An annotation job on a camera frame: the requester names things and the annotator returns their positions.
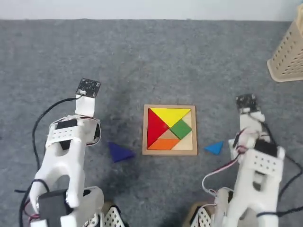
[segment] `black cable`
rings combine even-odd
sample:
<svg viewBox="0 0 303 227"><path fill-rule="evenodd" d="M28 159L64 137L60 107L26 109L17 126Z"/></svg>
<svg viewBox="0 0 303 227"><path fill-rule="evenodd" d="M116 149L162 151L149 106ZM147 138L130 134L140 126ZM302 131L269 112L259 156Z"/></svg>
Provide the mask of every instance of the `black cable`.
<svg viewBox="0 0 303 227"><path fill-rule="evenodd" d="M49 192L49 187L48 185L46 184L46 182L42 179L34 179L32 181L32 183L29 185L29 187L27 188L26 192L24 193L24 196L23 196L23 199L21 201L21 204L20 204L20 207L19 207L19 227L23 227L23 210L24 210L24 206L25 206L25 203L26 203L26 200L28 198L28 195L29 195L29 192L32 188L32 185L34 182L40 182L44 185L45 189L47 192Z"/></svg>
<svg viewBox="0 0 303 227"><path fill-rule="evenodd" d="M79 98L81 98L82 96L78 97L78 98L66 98L66 99L63 99L59 102L56 102L55 104L51 105L47 110L45 110L39 117L38 119L36 120L35 124L34 124L34 127L33 127L33 130L32 130L32 143L33 143L33 149L34 149L34 155L35 155L35 158L36 158L36 164L37 164L37 171L40 169L40 160L39 160L39 155L37 153L37 147L36 147L36 140L35 140L35 132L36 132L36 129L38 127L38 124L39 122L41 121L41 119L48 113L50 112L55 106L61 104L61 103L64 103L64 102L69 102L69 101L73 101L73 100L77 100Z"/></svg>
<svg viewBox="0 0 303 227"><path fill-rule="evenodd" d="M16 193L26 193L26 190L19 190L19 189L15 189L14 192Z"/></svg>
<svg viewBox="0 0 303 227"><path fill-rule="evenodd" d="M262 122L254 117L252 117L250 114L248 114L250 118L258 121L267 131L269 137L270 137L270 141L278 146L273 134L271 133L271 130L269 129L269 126L265 123L265 122ZM279 192L278 194L278 202L281 200L284 192L286 191L286 189L291 185L292 182L294 182L297 178L299 178L302 174L303 174L303 167L297 163L292 157L288 156L287 154L285 155L285 157L291 161L293 164L295 164L299 169L300 169L300 172L298 174L296 174L295 176L293 176L285 185L284 187L281 189L281 191ZM292 208L292 209L289 209L289 210L286 210L286 211L277 211L277 212L261 212L259 214L257 214L257 218L260 217L260 216L263 216L263 215L277 215L278 217L282 217L284 215L287 215L287 214L290 214L290 213L295 213L295 212L299 212L303 210L303 206L301 207L298 207L298 208Z"/></svg>

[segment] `yellow triangle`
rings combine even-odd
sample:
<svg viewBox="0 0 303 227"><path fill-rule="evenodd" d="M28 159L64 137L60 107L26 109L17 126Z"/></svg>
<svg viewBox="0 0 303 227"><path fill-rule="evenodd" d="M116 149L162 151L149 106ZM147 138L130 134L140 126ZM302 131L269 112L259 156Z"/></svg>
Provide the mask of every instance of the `yellow triangle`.
<svg viewBox="0 0 303 227"><path fill-rule="evenodd" d="M157 114L169 127L174 126L179 120L182 119L190 109L178 109L178 108L151 108L151 110Z"/></svg>

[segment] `robotic arm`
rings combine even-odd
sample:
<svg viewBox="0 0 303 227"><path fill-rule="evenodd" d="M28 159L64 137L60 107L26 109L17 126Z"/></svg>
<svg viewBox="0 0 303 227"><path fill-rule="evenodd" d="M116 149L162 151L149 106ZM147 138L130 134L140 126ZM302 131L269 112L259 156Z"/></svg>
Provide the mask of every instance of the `robotic arm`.
<svg viewBox="0 0 303 227"><path fill-rule="evenodd" d="M234 190L206 190L215 196L214 204L202 206L191 227L278 227L276 215L257 214L276 212L285 150L264 129L265 117L254 95L239 96L236 103L240 132L229 140L231 163L240 164ZM215 207L212 214L204 208L207 205Z"/></svg>
<svg viewBox="0 0 303 227"><path fill-rule="evenodd" d="M98 187L84 188L83 170L85 148L101 137L100 120L93 118L99 86L97 81L82 79L75 115L49 127L45 156L35 179L43 180L49 188L62 175L68 175L70 181L67 190L51 192L40 182L33 182L29 198L40 220L32 222L31 227L104 226L103 192Z"/></svg>

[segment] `plastic basket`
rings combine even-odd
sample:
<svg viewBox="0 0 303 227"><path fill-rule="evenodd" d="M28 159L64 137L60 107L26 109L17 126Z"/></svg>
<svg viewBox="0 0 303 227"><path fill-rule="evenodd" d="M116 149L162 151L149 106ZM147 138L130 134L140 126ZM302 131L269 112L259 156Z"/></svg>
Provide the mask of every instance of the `plastic basket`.
<svg viewBox="0 0 303 227"><path fill-rule="evenodd" d="M273 80L286 82L303 79L303 4L298 7L297 18L290 25L283 40L267 61Z"/></svg>

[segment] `blue tangram piece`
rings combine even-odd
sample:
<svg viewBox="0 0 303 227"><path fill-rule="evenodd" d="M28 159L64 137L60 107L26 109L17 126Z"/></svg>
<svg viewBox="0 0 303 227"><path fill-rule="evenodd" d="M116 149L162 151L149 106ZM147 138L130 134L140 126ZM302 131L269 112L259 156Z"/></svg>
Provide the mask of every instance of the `blue tangram piece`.
<svg viewBox="0 0 303 227"><path fill-rule="evenodd" d="M123 148L115 143L109 142L108 147L113 162L119 162L134 157L134 153L131 150Z"/></svg>
<svg viewBox="0 0 303 227"><path fill-rule="evenodd" d="M213 153L214 155L218 155L221 152L221 148L223 146L223 141L214 143L212 145L209 145L207 147L205 147L204 149Z"/></svg>

